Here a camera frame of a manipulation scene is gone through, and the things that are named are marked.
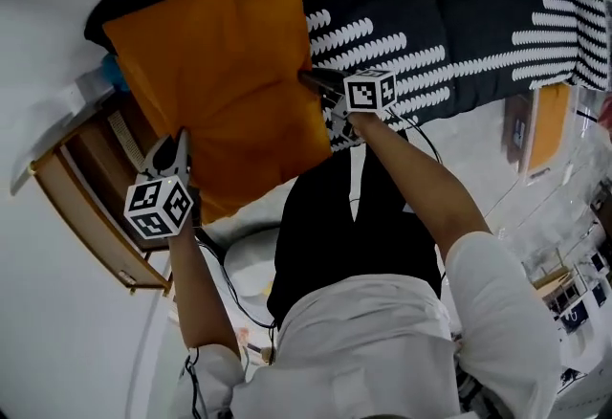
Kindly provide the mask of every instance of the white wall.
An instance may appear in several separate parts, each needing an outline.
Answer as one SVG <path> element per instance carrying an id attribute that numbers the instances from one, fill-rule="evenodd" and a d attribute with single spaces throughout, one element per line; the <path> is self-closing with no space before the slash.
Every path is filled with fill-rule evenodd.
<path id="1" fill-rule="evenodd" d="M 10 419 L 145 415 L 142 387 L 129 400 L 128 391 L 142 333 L 159 314 L 154 294 L 130 296 L 35 183 L 16 198 L 6 191 L 29 128 L 24 109 L 103 56 L 82 38 L 97 1 L 0 0 L 0 408 Z"/>
<path id="2" fill-rule="evenodd" d="M 168 320 L 155 367 L 146 419 L 167 419 L 186 357 L 187 348 L 183 343 L 181 329 L 177 323 Z"/>

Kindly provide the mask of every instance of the white shirt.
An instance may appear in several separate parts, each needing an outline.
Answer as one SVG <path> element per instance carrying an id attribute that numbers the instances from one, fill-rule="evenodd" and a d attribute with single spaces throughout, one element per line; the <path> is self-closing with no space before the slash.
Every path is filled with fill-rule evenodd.
<path id="1" fill-rule="evenodd" d="M 561 373 L 557 328 L 519 262 L 482 232 L 457 241 L 447 262 L 463 326 L 461 367 L 514 417 L 547 417 Z M 227 408 L 236 419 L 458 416 L 445 315 L 431 287 L 410 276 L 353 276 L 321 288 L 290 310 L 275 364 L 248 384 L 231 351 L 200 348 L 195 371 L 208 417 Z M 173 417 L 193 417 L 192 398 L 186 373 Z M 205 418 L 199 402 L 198 410 Z"/>

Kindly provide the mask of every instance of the black and white patterned cushion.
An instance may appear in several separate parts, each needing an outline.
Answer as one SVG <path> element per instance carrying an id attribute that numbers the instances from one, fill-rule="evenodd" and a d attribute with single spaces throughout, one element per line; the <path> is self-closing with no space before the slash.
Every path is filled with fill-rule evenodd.
<path id="1" fill-rule="evenodd" d="M 101 25 L 162 0 L 102 0 L 87 38 L 112 50 Z M 393 70 L 394 111 L 417 123 L 570 81 L 608 84 L 603 0 L 303 0 L 316 66 Z M 323 115 L 331 126 L 331 105 Z M 395 116 L 395 129 L 408 126 Z M 330 130 L 334 150 L 351 143 Z"/>

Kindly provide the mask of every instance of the wooden cabinet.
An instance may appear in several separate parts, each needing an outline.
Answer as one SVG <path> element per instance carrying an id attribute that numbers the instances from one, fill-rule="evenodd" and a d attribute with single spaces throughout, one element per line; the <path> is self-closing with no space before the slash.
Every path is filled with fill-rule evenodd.
<path id="1" fill-rule="evenodd" d="M 123 285 L 169 291 L 171 278 L 149 264 L 151 253 L 167 251 L 167 242 L 144 240 L 123 217 L 137 164 L 156 141 L 136 101 L 115 95 L 32 163 L 31 173 L 83 245 Z"/>

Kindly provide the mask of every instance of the orange cushion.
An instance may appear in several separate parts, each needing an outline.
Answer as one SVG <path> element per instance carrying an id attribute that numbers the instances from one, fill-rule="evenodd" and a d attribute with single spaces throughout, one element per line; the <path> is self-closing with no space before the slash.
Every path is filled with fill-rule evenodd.
<path id="1" fill-rule="evenodd" d="M 185 127 L 206 222 L 331 155 L 301 0 L 165 0 L 108 22 L 125 78 L 158 135 Z"/>
<path id="2" fill-rule="evenodd" d="M 535 117 L 534 142 L 528 170 L 542 167 L 558 152 L 571 89 L 567 84 L 552 84 L 539 90 Z"/>

